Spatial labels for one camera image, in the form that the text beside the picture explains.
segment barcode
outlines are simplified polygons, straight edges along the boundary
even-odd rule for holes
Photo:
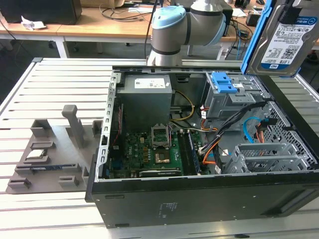
[[[292,60],[294,57],[295,53],[297,52],[298,48],[287,48],[281,57],[281,59],[289,59]]]

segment table leg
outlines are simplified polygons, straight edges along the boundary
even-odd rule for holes
[[[61,58],[70,58],[68,47],[66,45],[66,41],[63,37],[55,37],[53,39],[56,43],[56,47],[58,48],[59,54]]]
[[[13,50],[13,47],[11,45],[11,42],[10,40],[7,40],[7,39],[0,39],[0,43],[1,45],[3,45],[8,51],[12,51]]]
[[[193,45],[188,45],[187,55],[188,56],[193,55]]]
[[[97,42],[97,43],[96,43],[96,49],[98,50],[98,53],[99,53],[99,54],[102,54],[102,53],[103,53],[103,46],[102,46],[102,43],[101,43],[101,42]]]
[[[224,61],[226,60],[226,56],[228,54],[229,48],[232,46],[233,42],[221,42],[220,43],[220,49],[217,55],[218,61]]]

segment yellow wire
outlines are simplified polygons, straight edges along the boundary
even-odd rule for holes
[[[180,118],[180,119],[171,119],[170,121],[183,121],[183,120],[185,120],[185,119],[188,119],[188,118],[190,118],[190,117],[192,117],[193,116],[193,114],[194,114],[194,105],[193,105],[193,103],[190,101],[190,99],[186,96],[186,95],[184,95],[182,92],[180,92],[180,91],[175,91],[175,92],[178,92],[178,93],[180,93],[182,96],[184,96],[185,97],[185,99],[187,99],[188,100],[188,102],[191,104],[191,112],[190,112],[190,114],[188,115],[188,116],[186,116],[186,117],[184,117],[184,118]]]

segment gray power supply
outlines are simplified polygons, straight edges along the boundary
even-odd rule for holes
[[[143,132],[156,124],[167,125],[172,97],[169,75],[127,75],[124,87],[117,87],[124,104],[126,127]]]

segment hard drive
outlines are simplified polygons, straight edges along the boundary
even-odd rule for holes
[[[319,0],[267,1],[241,67],[244,74],[293,76],[319,37]]]

